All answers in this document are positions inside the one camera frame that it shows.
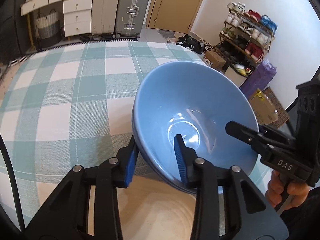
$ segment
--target screw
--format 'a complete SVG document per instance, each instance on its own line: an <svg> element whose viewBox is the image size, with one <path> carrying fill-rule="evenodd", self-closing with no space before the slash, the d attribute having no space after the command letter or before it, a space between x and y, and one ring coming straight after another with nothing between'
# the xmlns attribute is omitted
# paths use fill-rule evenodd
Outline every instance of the screw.
<svg viewBox="0 0 320 240"><path fill-rule="evenodd" d="M204 159L203 158L196 158L196 163L197 164L204 164Z"/></svg>
<svg viewBox="0 0 320 240"><path fill-rule="evenodd" d="M241 171L241 168L237 165L232 166L231 169L232 169L232 171L237 172L237 173Z"/></svg>
<svg viewBox="0 0 320 240"><path fill-rule="evenodd" d="M115 158L115 157L110 158L110 159L109 159L109 163L111 163L111 164L117 164L117 163L118 163L118 159Z"/></svg>
<svg viewBox="0 0 320 240"><path fill-rule="evenodd" d="M75 165L75 166L73 166L73 168L72 168L72 170L73 170L74 172L81 171L81 169L82 169L81 165Z"/></svg>

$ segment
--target checkered tablecloth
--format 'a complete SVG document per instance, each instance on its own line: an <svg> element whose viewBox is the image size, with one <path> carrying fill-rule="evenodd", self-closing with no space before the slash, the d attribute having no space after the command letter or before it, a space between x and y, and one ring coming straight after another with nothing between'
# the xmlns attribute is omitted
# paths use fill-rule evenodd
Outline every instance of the checkered tablecloth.
<svg viewBox="0 0 320 240"><path fill-rule="evenodd" d="M0 108L0 134L11 157L26 224L76 164L99 165L132 135L131 111L147 73L175 60L204 64L181 46L99 42L37 53L17 71ZM139 157L136 174L151 172ZM256 178L267 173L255 168ZM16 223L0 156L0 201Z"/></svg>

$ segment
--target suitcase handle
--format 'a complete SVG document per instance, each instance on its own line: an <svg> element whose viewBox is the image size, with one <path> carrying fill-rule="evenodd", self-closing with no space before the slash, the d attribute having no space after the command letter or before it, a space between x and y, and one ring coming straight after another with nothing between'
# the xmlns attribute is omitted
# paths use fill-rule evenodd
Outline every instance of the suitcase handle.
<svg viewBox="0 0 320 240"><path fill-rule="evenodd" d="M136 14L135 15L133 15L133 17L136 17L137 15L138 15L138 13L139 13L139 7L138 6L134 6L135 8L136 8Z"/></svg>

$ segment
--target human hand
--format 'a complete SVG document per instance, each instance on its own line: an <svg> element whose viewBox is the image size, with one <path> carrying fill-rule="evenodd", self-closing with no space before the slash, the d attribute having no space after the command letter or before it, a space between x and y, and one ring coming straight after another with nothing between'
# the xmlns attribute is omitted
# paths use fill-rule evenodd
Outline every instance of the human hand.
<svg viewBox="0 0 320 240"><path fill-rule="evenodd" d="M284 190L284 185L279 179L279 171L272 171L271 180L268 183L268 190L266 191L266 198L275 207L282 201L281 193ZM290 182L287 192L290 195L295 195L291 202L284 210L300 206L307 198L310 187L306 183Z"/></svg>

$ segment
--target wooden door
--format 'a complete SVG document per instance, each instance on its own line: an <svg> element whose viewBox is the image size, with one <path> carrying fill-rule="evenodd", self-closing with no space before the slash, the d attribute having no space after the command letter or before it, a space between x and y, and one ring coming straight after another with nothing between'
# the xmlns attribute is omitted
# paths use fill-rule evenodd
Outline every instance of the wooden door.
<svg viewBox="0 0 320 240"><path fill-rule="evenodd" d="M149 28L188 33L202 0L155 0Z"/></svg>

